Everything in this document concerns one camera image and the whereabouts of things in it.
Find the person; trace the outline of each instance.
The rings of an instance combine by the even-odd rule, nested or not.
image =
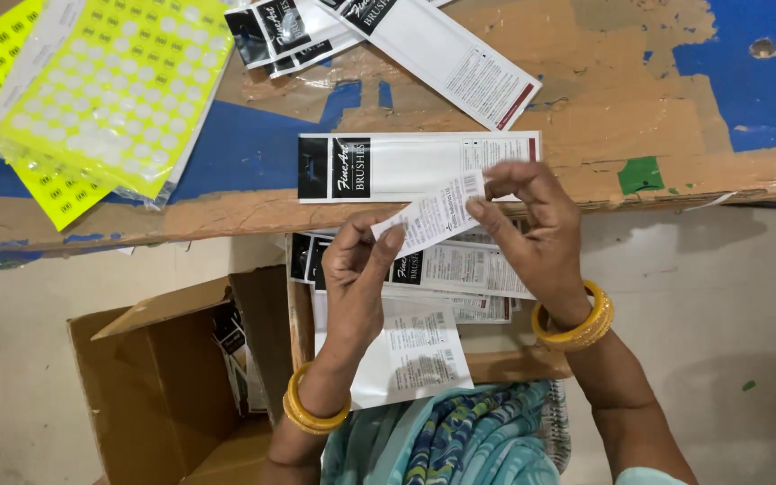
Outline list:
[[[546,331],[567,335],[586,325],[597,306],[589,302],[580,276],[577,206],[542,163],[502,162],[485,170],[485,176],[486,200],[470,200],[467,210],[549,314],[542,324]],[[527,205],[528,234],[490,202],[508,194]],[[301,380],[293,376],[294,401],[300,407],[291,407],[287,392],[287,413],[273,433],[263,482],[558,483],[558,473],[534,436],[541,418],[538,383],[490,385],[419,400],[427,403],[418,408],[406,403],[375,418],[343,419],[359,362],[382,330],[382,282],[404,241],[402,226],[372,240],[369,227],[390,215],[351,215],[323,255],[329,302],[326,342]],[[593,342],[568,348],[575,351],[566,352],[566,358],[591,403],[613,481],[696,485],[639,361],[608,329],[609,323],[599,327],[601,335]],[[289,418],[301,408],[319,422],[334,419],[329,428],[339,429],[328,438],[328,428],[308,428]],[[407,419],[413,411],[417,414]],[[329,457],[327,450],[322,457],[331,440],[336,443],[329,449],[339,451],[339,458]],[[383,466],[389,454],[388,466]]]

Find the woman's right hand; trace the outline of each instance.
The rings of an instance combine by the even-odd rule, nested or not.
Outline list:
[[[579,209],[543,163],[504,161],[484,170],[487,202],[466,204],[502,249],[520,280],[563,330],[591,313],[579,272]],[[523,235],[494,198],[514,194],[526,204],[531,230]]]

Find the yellow bangle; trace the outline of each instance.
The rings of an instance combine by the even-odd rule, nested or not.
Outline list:
[[[343,420],[346,419],[349,409],[352,407],[352,395],[349,395],[349,400],[343,406],[343,409],[332,418],[317,418],[308,413],[304,406],[302,406],[301,400],[298,399],[298,381],[301,380],[304,371],[309,366],[310,362],[301,366],[290,378],[289,386],[286,388],[286,394],[283,397],[283,408],[289,421],[292,421],[301,431],[315,435],[326,435],[339,428]]]
[[[576,352],[598,342],[609,331],[609,325],[612,324],[615,315],[612,300],[592,281],[585,280],[583,282],[586,285],[586,292],[595,297],[595,304],[586,321],[571,331],[549,331],[545,325],[542,325],[542,318],[544,321],[548,320],[547,309],[540,302],[534,306],[532,330],[546,347],[563,352]]]

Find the neon yellow sticker sheet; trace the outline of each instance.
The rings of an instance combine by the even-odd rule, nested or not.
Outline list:
[[[225,8],[86,0],[64,45],[8,110],[0,137],[88,181],[156,198],[229,55]]]
[[[25,0],[0,17],[0,88],[42,6],[43,0]],[[44,172],[30,160],[11,166],[57,230],[64,229],[110,192],[55,171]]]

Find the worn cardboard table surface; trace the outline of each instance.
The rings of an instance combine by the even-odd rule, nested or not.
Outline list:
[[[0,0],[0,14],[14,3]],[[543,131],[545,162],[584,209],[776,198],[775,8],[457,0],[445,11],[542,80],[514,129]],[[766,37],[759,59],[751,47]],[[371,205],[297,204],[299,133],[481,129],[372,46],[275,81],[236,54],[166,210],[110,196],[59,233],[0,161],[0,253],[338,225]]]

